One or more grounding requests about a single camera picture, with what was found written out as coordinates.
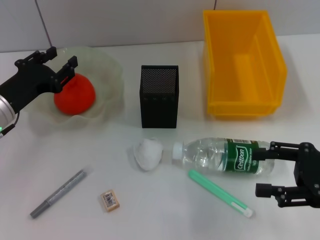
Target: white cotton ball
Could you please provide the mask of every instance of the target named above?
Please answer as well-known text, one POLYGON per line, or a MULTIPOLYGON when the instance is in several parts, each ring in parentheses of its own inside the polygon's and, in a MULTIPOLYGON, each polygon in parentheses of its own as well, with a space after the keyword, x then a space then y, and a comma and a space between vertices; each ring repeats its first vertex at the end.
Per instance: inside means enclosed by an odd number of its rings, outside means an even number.
POLYGON ((143 170, 150 171, 159 164, 163 150, 164 147, 160 141, 145 138, 134 148, 134 157, 143 170))

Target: water bottle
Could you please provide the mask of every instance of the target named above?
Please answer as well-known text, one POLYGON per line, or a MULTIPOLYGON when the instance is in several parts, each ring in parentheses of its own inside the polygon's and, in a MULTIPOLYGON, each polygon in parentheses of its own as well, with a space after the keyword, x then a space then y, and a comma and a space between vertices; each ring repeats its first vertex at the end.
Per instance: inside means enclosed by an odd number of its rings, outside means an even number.
POLYGON ((267 175, 274 169, 275 160, 254 160, 252 154, 256 148, 268 150, 269 147, 270 143, 265 141, 217 137, 203 138, 185 145, 176 142, 172 151, 172 163, 205 174, 218 171, 267 175))

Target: red sponge ball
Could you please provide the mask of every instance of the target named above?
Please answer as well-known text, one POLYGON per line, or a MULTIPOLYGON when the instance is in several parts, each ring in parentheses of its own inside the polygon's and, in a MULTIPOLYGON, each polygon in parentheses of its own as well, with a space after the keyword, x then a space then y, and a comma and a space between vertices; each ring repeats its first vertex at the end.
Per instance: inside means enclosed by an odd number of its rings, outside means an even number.
POLYGON ((96 99, 94 86, 88 78, 76 73, 63 87, 62 92, 55 93, 53 100, 56 107, 68 115, 78 115, 88 110, 96 99))

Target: mesh pencil cup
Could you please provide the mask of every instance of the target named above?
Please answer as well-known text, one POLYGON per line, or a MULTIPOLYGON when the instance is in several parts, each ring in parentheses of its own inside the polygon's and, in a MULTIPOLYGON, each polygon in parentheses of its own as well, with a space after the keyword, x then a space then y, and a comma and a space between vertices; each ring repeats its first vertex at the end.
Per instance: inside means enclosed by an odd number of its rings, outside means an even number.
POLYGON ((178 100, 178 66, 141 66, 140 109, 143 128, 175 129, 178 100))

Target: green highlighter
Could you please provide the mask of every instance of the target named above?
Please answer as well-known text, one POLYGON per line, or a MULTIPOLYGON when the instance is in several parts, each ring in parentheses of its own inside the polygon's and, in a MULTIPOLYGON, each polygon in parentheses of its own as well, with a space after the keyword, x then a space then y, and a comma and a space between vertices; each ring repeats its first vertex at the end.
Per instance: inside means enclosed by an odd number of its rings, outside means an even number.
POLYGON ((243 202, 236 199, 231 194, 224 191, 221 187, 214 184, 212 181, 210 181, 208 178, 206 178, 199 172, 195 170, 190 170, 188 175, 193 181, 195 181, 196 183, 198 183, 199 185, 207 189, 210 193, 216 195, 226 204, 228 204, 229 206, 231 206, 232 208, 234 208, 235 210, 237 210, 247 218, 250 218, 254 214, 254 211, 248 208, 247 205, 245 205, 243 202))

